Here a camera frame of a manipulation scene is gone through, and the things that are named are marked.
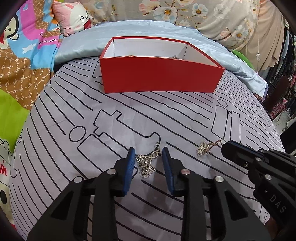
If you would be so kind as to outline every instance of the beige curtain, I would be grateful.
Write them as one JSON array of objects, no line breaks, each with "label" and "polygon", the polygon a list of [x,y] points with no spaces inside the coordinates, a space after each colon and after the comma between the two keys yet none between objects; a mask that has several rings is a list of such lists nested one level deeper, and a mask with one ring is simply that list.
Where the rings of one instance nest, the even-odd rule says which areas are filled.
[{"label": "beige curtain", "polygon": [[[259,41],[260,61],[257,61]],[[255,70],[265,70],[278,63],[284,41],[284,19],[270,0],[260,1],[258,25],[248,44],[240,51],[252,63]]]}]

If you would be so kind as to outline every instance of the red box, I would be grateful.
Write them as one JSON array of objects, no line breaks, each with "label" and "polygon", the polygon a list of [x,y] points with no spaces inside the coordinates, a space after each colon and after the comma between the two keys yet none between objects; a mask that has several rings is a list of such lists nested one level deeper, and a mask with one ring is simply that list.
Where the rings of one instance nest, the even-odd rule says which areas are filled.
[{"label": "red box", "polygon": [[142,36],[113,37],[100,64],[105,93],[213,93],[225,70],[188,42]]}]

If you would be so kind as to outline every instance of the bedsheet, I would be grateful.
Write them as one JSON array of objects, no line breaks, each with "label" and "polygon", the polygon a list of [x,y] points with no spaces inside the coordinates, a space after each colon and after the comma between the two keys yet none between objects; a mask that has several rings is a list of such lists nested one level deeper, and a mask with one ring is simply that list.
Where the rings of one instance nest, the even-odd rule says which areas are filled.
[{"label": "bedsheet", "polygon": [[[268,213],[254,198],[246,170],[223,158],[220,146],[211,155],[196,155],[202,140],[219,139],[255,150],[284,150],[263,107],[227,70],[213,94],[105,94],[97,57],[70,61],[41,92],[17,143],[10,179],[17,230],[26,238],[76,176],[96,177],[125,157],[129,147],[148,154],[156,142],[186,168],[208,178],[222,175],[264,222]],[[140,178],[135,165],[129,193],[115,198],[120,240],[180,240],[183,200],[169,194],[161,157],[152,164],[157,172],[147,179]]]},{"label": "bedsheet", "polygon": [[192,28],[162,21],[119,21],[96,25],[64,38],[55,57],[55,64],[74,58],[99,56],[113,36],[157,36],[187,41],[211,56],[234,73],[253,93],[263,97],[267,83],[246,63],[219,43]]}]

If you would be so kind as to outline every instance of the white cord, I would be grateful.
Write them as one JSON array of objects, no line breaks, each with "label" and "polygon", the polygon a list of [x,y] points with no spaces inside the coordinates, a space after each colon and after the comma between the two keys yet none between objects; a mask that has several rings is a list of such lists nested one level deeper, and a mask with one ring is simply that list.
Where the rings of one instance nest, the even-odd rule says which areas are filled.
[{"label": "white cord", "polygon": [[[257,16],[257,30],[258,30],[258,17],[259,17],[259,14],[258,14],[258,16]],[[257,33],[258,33],[258,53],[257,53],[257,73],[258,73],[258,71],[259,71],[259,60],[260,60],[260,54],[259,54],[259,31],[257,31]]]}]

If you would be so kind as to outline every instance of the pink pillow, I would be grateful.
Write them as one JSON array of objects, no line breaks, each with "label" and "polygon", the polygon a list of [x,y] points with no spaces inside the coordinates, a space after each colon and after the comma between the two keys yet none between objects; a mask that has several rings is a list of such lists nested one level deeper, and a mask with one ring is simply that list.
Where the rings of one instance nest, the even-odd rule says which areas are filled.
[{"label": "pink pillow", "polygon": [[80,2],[54,1],[52,11],[65,37],[93,26],[92,17]]}]

